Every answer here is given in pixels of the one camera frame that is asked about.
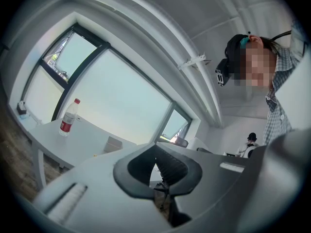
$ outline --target wooden floor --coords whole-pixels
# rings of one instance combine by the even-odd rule
[[[33,201],[38,193],[31,156],[31,142],[12,118],[8,107],[7,97],[0,84],[0,168],[15,192]],[[67,168],[44,155],[44,172],[47,184],[65,173]],[[160,207],[164,194],[155,191],[155,205]],[[169,214],[169,197],[161,211],[165,218]]]

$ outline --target chair backrest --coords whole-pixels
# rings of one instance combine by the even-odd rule
[[[247,158],[251,158],[252,152],[253,152],[253,150],[250,150],[250,151],[248,152]]]
[[[199,151],[199,152],[204,152],[204,153],[212,153],[212,152],[210,152],[210,151],[208,151],[208,150],[206,150],[204,148],[197,148],[196,150]]]
[[[205,143],[196,137],[189,141],[187,148],[194,151],[196,151],[198,148],[204,148],[208,151],[208,147],[205,145]]]

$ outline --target desk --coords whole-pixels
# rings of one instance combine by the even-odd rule
[[[136,146],[135,143],[104,131],[79,116],[67,137],[58,132],[62,118],[40,125],[29,131],[32,141],[33,163],[38,188],[46,186],[43,154],[51,157],[60,167],[69,169],[96,155],[104,153],[108,137],[122,142],[123,148]]]

